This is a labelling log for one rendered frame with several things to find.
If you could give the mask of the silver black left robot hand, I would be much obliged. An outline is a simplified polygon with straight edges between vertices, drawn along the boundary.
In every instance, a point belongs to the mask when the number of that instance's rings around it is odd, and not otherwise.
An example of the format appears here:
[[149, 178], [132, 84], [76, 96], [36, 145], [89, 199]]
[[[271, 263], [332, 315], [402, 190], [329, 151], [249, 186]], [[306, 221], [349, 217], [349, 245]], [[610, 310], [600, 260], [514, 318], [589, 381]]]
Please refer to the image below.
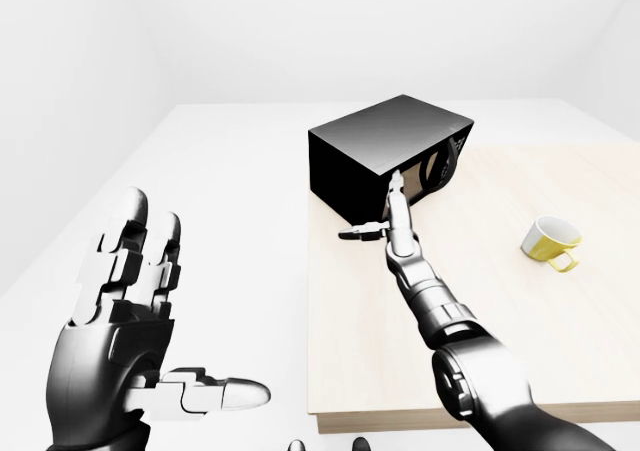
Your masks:
[[271, 399], [259, 382], [216, 379], [202, 367], [161, 371], [175, 324], [169, 294], [181, 273], [181, 223], [169, 212], [148, 233], [147, 219], [147, 197], [131, 187], [90, 243], [48, 373], [52, 444], [96, 443], [137, 422], [194, 421]]

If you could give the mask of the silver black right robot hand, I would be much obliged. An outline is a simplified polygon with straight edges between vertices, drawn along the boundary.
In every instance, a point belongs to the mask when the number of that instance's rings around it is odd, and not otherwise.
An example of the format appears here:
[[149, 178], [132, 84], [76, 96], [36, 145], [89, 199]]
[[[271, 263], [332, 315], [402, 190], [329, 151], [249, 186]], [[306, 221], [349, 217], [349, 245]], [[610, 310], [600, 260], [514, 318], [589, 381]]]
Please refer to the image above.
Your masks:
[[351, 226], [338, 233], [343, 240], [373, 241], [386, 237], [395, 256], [409, 257], [417, 241], [411, 220], [410, 206], [403, 192], [404, 178], [399, 170], [393, 172], [386, 197], [387, 218]]

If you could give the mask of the black microwave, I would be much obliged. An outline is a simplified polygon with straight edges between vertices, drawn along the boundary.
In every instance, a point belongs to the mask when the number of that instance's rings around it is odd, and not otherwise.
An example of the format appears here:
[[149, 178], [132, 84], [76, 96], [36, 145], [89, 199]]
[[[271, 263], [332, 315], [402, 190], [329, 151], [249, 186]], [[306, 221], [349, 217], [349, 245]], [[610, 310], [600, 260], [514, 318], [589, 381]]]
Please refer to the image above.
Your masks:
[[400, 95], [317, 126], [308, 132], [310, 189], [351, 224], [381, 221], [393, 172], [450, 137], [460, 154], [473, 125]]

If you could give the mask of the yellow and white mug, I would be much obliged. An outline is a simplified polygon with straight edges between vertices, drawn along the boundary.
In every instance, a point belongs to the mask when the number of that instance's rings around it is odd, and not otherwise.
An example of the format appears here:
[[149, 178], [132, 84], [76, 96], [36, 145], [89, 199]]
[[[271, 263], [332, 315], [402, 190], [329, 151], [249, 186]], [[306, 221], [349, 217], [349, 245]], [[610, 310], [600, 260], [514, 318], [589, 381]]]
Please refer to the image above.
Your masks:
[[566, 273], [580, 263], [573, 250], [581, 244], [582, 238], [581, 231], [573, 223], [557, 216], [543, 215], [535, 219], [520, 249], [527, 257]]

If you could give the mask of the black microwave door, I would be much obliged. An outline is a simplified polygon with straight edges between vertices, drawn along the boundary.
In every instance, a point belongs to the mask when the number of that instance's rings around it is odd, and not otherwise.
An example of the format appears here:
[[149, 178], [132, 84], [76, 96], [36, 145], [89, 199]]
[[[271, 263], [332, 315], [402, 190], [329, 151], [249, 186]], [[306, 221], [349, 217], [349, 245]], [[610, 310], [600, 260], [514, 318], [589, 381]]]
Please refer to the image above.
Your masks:
[[458, 162], [458, 148], [453, 137], [430, 148], [420, 160], [401, 171], [404, 194], [410, 204], [435, 193], [452, 179]]

